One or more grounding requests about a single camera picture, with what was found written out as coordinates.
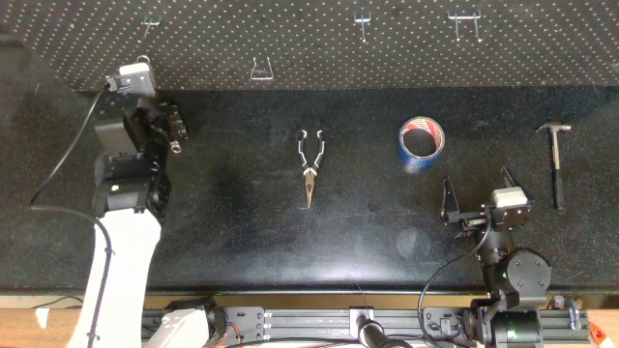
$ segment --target black countertop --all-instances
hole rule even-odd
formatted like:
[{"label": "black countertop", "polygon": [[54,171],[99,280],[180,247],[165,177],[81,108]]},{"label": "black countertop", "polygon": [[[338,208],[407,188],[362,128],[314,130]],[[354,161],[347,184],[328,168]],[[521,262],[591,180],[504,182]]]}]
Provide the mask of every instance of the black countertop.
[{"label": "black countertop", "polygon": [[[92,226],[25,206],[71,142],[89,98],[33,72],[2,78],[0,291],[83,291]],[[515,240],[549,259],[550,290],[619,290],[617,88],[162,95],[180,107],[191,138],[169,157],[173,189],[151,293],[354,292],[355,282],[367,292],[419,292],[436,269],[473,246],[454,240],[455,226],[438,223],[444,176],[469,211],[502,188],[503,165],[536,198]],[[126,100],[105,98],[101,112],[118,111]],[[447,141],[434,166],[416,175],[402,170],[397,152],[398,130],[413,116],[436,120]],[[552,207],[549,135],[535,133],[547,121],[573,125],[559,135],[563,215]],[[311,209],[296,152],[300,129],[309,131],[312,159],[314,132],[326,136]],[[44,203],[91,211],[94,161],[103,149],[92,127],[79,144]],[[478,262],[454,265],[432,289],[483,291]]]}]

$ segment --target tape roll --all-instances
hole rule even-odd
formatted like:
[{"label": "tape roll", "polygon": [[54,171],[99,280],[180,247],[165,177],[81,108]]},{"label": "tape roll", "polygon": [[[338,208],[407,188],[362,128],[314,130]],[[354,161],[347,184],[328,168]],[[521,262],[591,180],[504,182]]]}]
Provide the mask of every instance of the tape roll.
[{"label": "tape roll", "polygon": [[[436,150],[429,156],[417,156],[410,152],[404,145],[404,135],[412,130],[427,131],[434,139]],[[398,152],[404,164],[413,168],[426,168],[431,166],[445,147],[445,133],[436,121],[428,117],[414,117],[399,130]]]}]

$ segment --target wooden surface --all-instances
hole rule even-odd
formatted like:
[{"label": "wooden surface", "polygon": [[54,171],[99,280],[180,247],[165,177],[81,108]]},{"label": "wooden surface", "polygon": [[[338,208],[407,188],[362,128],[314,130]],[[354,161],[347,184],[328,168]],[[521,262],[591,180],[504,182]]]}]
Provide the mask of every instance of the wooden surface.
[{"label": "wooden surface", "polygon": [[[66,347],[79,317],[79,309],[51,309],[47,327],[42,329],[35,309],[0,309],[0,347]],[[619,310],[590,310],[589,319],[619,342]],[[559,345],[546,347],[558,348]],[[592,345],[571,345],[569,348]]]}]

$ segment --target pegboard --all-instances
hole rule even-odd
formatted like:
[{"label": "pegboard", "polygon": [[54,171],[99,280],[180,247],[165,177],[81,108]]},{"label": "pegboard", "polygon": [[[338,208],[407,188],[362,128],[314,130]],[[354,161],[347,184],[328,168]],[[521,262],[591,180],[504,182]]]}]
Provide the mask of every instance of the pegboard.
[{"label": "pegboard", "polygon": [[[148,55],[158,88],[617,85],[603,1],[4,0],[1,18],[75,90]],[[455,24],[448,12],[481,12]],[[367,42],[355,16],[370,16]],[[141,41],[147,19],[161,20]],[[250,79],[253,58],[273,80]]]}]

